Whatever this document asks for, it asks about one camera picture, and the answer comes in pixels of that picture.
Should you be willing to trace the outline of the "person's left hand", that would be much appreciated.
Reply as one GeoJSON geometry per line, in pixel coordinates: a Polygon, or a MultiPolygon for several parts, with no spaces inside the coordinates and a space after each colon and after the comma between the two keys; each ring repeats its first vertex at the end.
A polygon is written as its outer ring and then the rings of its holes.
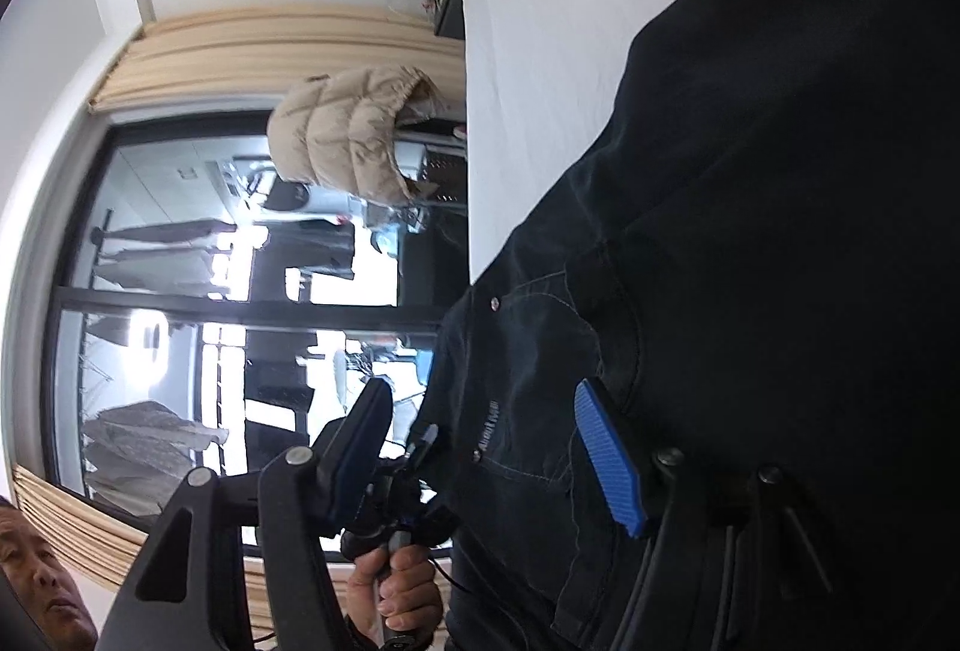
{"type": "Polygon", "coordinates": [[[443,614],[426,547],[407,545],[395,553],[375,548],[353,562],[345,615],[353,649],[379,649],[382,628],[412,633],[416,649],[428,649],[443,614]]]}

